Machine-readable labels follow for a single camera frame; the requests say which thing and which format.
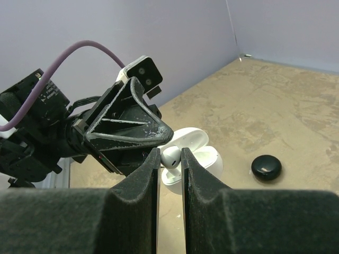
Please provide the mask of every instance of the robotic hand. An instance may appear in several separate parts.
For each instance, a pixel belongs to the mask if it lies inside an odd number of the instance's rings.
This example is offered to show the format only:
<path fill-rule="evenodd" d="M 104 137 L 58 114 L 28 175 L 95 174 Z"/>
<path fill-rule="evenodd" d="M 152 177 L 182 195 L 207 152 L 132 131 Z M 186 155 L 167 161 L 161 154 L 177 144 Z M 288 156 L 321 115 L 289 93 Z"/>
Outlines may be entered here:
<path fill-rule="evenodd" d="M 13 118 L 42 75 L 38 69 L 0 94 L 0 123 Z M 173 136 L 157 106 L 142 98 L 159 93 L 161 82 L 152 59 L 141 57 L 124 67 L 102 96 L 67 108 L 69 100 L 49 80 L 20 123 L 0 132 L 0 172 L 27 187 L 52 171 L 60 173 L 60 158 L 82 162 L 92 155 L 109 172 L 129 175 L 142 165 L 144 154 Z M 92 102 L 90 110 L 71 116 L 75 108 Z"/>

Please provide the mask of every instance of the white wall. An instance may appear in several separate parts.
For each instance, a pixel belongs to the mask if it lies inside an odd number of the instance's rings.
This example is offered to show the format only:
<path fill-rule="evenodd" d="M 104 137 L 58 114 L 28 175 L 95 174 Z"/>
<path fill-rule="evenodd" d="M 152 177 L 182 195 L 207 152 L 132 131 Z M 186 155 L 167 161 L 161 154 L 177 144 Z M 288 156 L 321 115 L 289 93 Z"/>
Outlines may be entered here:
<path fill-rule="evenodd" d="M 228 4 L 243 53 L 339 72 L 338 0 L 228 0 Z"/>
<path fill-rule="evenodd" d="M 225 0 L 2 0 L 0 89 L 46 69 L 72 43 L 104 44 L 128 64 L 151 56 L 164 77 L 162 105 L 238 54 Z M 73 102 L 101 95 L 119 67 L 102 52 L 82 48 L 52 80 Z"/>

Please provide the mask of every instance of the camera lens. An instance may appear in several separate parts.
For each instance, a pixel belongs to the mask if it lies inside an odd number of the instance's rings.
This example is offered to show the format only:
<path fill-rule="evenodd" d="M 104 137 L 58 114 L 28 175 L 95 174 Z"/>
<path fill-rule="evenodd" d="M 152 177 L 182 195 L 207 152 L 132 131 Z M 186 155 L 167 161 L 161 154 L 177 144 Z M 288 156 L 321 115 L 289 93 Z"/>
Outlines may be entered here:
<path fill-rule="evenodd" d="M 141 75 L 145 74 L 145 69 L 144 69 L 144 68 L 140 68 L 140 69 L 139 69 L 139 73 L 140 73 Z"/>

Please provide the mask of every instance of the black round object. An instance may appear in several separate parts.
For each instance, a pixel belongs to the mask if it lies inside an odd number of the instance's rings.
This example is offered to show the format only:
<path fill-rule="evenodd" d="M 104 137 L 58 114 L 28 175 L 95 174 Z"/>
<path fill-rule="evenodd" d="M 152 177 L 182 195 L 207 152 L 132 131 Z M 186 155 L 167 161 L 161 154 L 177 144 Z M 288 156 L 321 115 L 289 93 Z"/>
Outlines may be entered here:
<path fill-rule="evenodd" d="M 281 172 L 281 162 L 272 155 L 261 155 L 252 162 L 253 174 L 264 181 L 276 179 Z"/>

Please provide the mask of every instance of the purple cable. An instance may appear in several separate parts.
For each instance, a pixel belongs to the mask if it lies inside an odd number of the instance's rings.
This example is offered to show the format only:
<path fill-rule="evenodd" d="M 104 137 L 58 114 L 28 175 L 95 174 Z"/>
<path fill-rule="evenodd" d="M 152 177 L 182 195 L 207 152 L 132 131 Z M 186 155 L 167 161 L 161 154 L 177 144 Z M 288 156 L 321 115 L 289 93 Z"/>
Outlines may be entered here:
<path fill-rule="evenodd" d="M 27 97 L 26 101 L 22 104 L 21 108 L 18 110 L 16 115 L 5 125 L 0 126 L 0 132 L 2 131 L 8 131 L 11 128 L 15 127 L 20 121 L 24 118 L 24 116 L 27 114 L 28 110 L 32 107 L 33 103 L 37 100 L 39 95 L 41 94 L 42 90 L 44 89 L 45 85 L 49 81 L 49 79 L 52 77 L 52 75 L 55 73 L 55 71 L 59 68 L 59 66 L 62 64 L 65 59 L 72 54 L 75 50 L 85 47 L 85 46 L 91 46 L 95 47 L 97 49 L 100 49 L 101 51 L 105 52 L 107 55 L 109 55 L 121 68 L 124 68 L 125 65 L 122 63 L 122 61 L 108 48 L 101 45 L 100 43 L 97 43 L 95 41 L 78 41 L 74 43 L 72 46 L 67 48 L 52 64 L 51 66 L 46 70 L 46 72 L 41 76 L 41 79 L 38 81 L 36 86 L 31 91 L 30 95 Z"/>

